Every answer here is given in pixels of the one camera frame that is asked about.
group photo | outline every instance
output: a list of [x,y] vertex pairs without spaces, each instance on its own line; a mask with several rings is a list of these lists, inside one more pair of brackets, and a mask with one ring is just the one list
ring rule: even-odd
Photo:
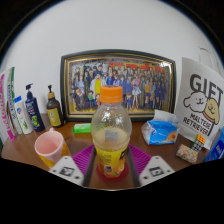
[[71,63],[70,103],[72,112],[94,112],[100,102],[100,87],[121,86],[128,113],[169,110],[170,68],[159,63],[122,59]]

cartoon dog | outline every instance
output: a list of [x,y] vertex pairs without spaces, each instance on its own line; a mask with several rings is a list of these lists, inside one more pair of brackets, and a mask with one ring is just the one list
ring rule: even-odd
[[184,99],[184,106],[190,107],[194,112],[202,113],[205,110],[207,97],[202,92],[193,92]]
[[215,99],[211,98],[207,100],[205,110],[203,112],[205,118],[212,123],[219,123],[219,106]]

picture frame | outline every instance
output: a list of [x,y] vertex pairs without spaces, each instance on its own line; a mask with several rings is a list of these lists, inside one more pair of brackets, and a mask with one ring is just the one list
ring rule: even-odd
[[91,121],[103,85],[122,86],[122,105],[132,121],[153,119],[155,109],[174,112],[176,65],[162,56],[121,49],[64,55],[60,83],[67,121]]

pump dispenser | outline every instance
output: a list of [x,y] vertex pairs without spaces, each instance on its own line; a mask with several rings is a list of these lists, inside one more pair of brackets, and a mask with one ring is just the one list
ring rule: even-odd
[[45,129],[44,123],[40,116],[40,111],[37,104],[36,97],[33,97],[33,94],[30,92],[32,84],[26,86],[27,92],[27,100],[25,101],[26,109],[30,117],[31,124],[36,132],[43,131]]
[[60,103],[55,99],[54,92],[51,91],[52,85],[49,85],[47,113],[52,127],[58,128],[64,125],[64,119],[61,112]]

gift bag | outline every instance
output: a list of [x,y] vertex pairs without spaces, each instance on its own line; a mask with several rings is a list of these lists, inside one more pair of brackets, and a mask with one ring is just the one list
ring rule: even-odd
[[179,134],[194,141],[197,134],[205,138],[210,149],[224,116],[224,79],[200,62],[182,58],[182,78],[175,115]]

